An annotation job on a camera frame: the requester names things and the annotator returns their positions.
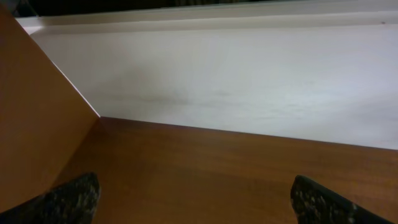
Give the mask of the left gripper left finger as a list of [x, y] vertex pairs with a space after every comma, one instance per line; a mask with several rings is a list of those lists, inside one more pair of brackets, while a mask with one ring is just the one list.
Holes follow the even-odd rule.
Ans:
[[90, 224], [101, 187], [94, 172], [85, 173], [1, 213], [1, 224]]

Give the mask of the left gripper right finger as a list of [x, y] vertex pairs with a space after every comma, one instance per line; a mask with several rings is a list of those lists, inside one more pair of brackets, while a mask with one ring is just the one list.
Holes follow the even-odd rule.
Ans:
[[298, 224], [392, 224], [302, 175], [294, 179], [290, 201]]

